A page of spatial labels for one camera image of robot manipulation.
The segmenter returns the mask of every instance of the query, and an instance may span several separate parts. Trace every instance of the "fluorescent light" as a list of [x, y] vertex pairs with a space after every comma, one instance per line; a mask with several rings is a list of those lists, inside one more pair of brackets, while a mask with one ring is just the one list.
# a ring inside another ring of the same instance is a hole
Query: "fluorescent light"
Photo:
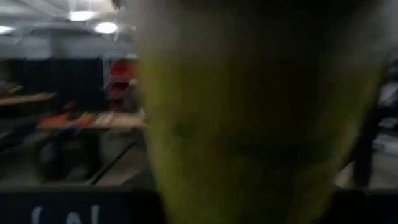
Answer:
[[12, 28], [12, 27], [0, 26], [0, 34], [7, 34], [13, 30], [14, 30], [14, 28]]
[[69, 13], [69, 19], [71, 21], [86, 21], [92, 19], [95, 16], [93, 11], [76, 11]]
[[94, 30], [102, 34], [113, 34], [118, 29], [118, 26], [113, 22], [102, 22], [98, 24]]

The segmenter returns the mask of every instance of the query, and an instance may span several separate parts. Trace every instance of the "wooden table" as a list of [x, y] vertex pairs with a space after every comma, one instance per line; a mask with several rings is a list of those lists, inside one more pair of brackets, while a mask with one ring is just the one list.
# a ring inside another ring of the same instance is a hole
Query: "wooden table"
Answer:
[[85, 113], [72, 121], [67, 119], [67, 115], [51, 116], [43, 119], [38, 129], [124, 129], [124, 128], [144, 128], [144, 119], [130, 113], [104, 112], [100, 114]]
[[38, 93], [27, 96], [12, 96], [7, 98], [0, 98], [0, 106], [16, 105], [19, 103], [31, 103], [38, 101], [45, 101], [53, 98], [54, 93]]

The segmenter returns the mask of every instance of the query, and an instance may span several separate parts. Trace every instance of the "floor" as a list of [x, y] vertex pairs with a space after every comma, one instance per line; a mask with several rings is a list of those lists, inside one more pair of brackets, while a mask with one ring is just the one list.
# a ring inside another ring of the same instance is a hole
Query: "floor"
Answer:
[[[131, 177], [149, 168], [146, 152], [133, 146], [125, 153], [123, 150], [131, 143], [131, 138], [119, 133], [106, 133], [102, 136], [102, 168], [90, 179], [83, 182], [51, 182], [45, 185], [121, 185]], [[123, 154], [116, 163], [113, 162]], [[336, 177], [335, 184], [349, 187], [352, 165], [345, 167]], [[40, 186], [29, 156], [24, 151], [6, 151], [0, 155], [0, 187]], [[373, 157], [373, 174], [370, 188], [398, 187], [398, 156], [376, 152]]]
[[101, 138], [102, 167], [90, 179], [83, 182], [46, 182], [42, 183], [33, 169], [27, 152], [21, 149], [4, 151], [0, 155], [0, 187], [34, 187], [40, 185], [121, 185], [134, 175], [149, 167], [146, 153], [135, 146], [123, 151], [132, 142], [131, 137], [118, 133], [106, 133]]

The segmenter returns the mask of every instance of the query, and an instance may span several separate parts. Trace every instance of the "ceiling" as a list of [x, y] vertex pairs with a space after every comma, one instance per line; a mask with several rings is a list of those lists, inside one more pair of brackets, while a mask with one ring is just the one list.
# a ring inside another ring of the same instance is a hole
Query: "ceiling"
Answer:
[[[70, 21], [70, 13], [77, 11], [94, 12], [95, 16], [89, 21]], [[129, 33], [133, 26], [122, 22], [122, 14], [112, 0], [0, 0], [0, 26], [10, 26], [23, 34], [31, 34], [32, 29], [95, 33], [93, 27], [100, 22], [113, 22], [120, 34]]]

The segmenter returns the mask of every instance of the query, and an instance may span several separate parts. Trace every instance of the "table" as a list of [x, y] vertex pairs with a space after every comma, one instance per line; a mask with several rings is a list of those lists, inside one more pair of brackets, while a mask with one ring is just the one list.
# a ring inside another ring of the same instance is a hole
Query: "table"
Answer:
[[[68, 139], [65, 139], [64, 137], [56, 137], [58, 139], [57, 142], [62, 141], [59, 146], [65, 147], [65, 142], [73, 142], [72, 145], [74, 145], [75, 147], [75, 145], [81, 144], [79, 142], [87, 141], [89, 137], [90, 139], [92, 139], [97, 136], [99, 139], [100, 135], [104, 134], [105, 131], [109, 129], [128, 129], [128, 134], [132, 137], [134, 135], [134, 132], [132, 131], [141, 130], [144, 126], [144, 119], [142, 119], [140, 116], [131, 113], [115, 113], [107, 111], [102, 113], [83, 113], [73, 120], [68, 119], [67, 114], [51, 116], [40, 121], [37, 129], [43, 131], [58, 132], [57, 136], [59, 136], [60, 133], [65, 132], [67, 136], [69, 136]], [[69, 131], [72, 131], [74, 133], [75, 129], [77, 131], [76, 133], [79, 134], [68, 134]], [[131, 146], [125, 148], [125, 150], [116, 155], [115, 162], [118, 160], [119, 157], [122, 157], [125, 153], [127, 153]], [[82, 157], [80, 156], [80, 154], [84, 154], [86, 155], [86, 157], [88, 157], [87, 155], [91, 154], [92, 156], [90, 157], [97, 158], [100, 156], [100, 152], [99, 150], [97, 150], [97, 148], [98, 147], [94, 146], [83, 146], [81, 151], [75, 150], [75, 152], [73, 152], [71, 155], [73, 155], [73, 157], [76, 157], [76, 155], [78, 157]], [[61, 149], [61, 151], [65, 151], [67, 154], [70, 154], [71, 150]], [[65, 155], [63, 155], [63, 157], [67, 161], [69, 161], [68, 157], [72, 158]], [[97, 179], [100, 179], [103, 176], [102, 173], [107, 172], [113, 165], [114, 162], [110, 162], [107, 166], [105, 166], [103, 172], [101, 172], [98, 178], [96, 177], [96, 180], [94, 181], [97, 182]]]
[[51, 116], [40, 121], [38, 129], [113, 129], [144, 128], [144, 119], [131, 113], [83, 113], [79, 118], [68, 120], [67, 115]]
[[12, 96], [7, 98], [0, 98], [0, 106], [16, 105], [19, 103], [31, 103], [37, 101], [50, 100], [55, 96], [54, 93], [38, 93], [27, 96]]

